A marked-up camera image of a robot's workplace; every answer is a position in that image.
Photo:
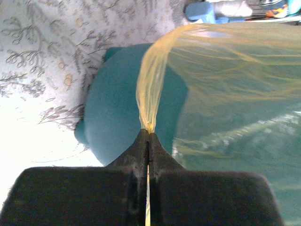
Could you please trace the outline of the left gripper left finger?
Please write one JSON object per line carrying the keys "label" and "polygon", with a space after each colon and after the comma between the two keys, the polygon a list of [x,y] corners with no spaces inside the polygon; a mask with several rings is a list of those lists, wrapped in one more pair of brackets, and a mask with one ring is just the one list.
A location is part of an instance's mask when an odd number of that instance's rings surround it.
{"label": "left gripper left finger", "polygon": [[126,197],[129,226],[145,225],[148,163],[149,133],[141,129],[132,145],[106,166],[107,169],[130,174]]}

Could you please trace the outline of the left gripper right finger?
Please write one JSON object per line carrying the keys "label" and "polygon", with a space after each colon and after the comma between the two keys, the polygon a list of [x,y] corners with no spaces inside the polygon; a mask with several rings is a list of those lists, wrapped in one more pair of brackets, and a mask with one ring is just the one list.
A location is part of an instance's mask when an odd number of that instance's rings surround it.
{"label": "left gripper right finger", "polygon": [[149,134],[150,225],[159,226],[159,191],[157,181],[163,170],[185,170],[161,145],[155,133]]}

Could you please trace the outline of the yellow trash bag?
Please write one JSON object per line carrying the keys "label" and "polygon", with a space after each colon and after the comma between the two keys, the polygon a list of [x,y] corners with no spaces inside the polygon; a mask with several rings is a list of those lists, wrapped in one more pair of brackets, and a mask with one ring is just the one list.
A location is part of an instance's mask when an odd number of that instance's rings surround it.
{"label": "yellow trash bag", "polygon": [[263,174],[287,226],[301,223],[301,28],[190,24],[145,52],[136,88],[143,128],[158,132],[174,72],[188,88],[173,156],[191,170]]}

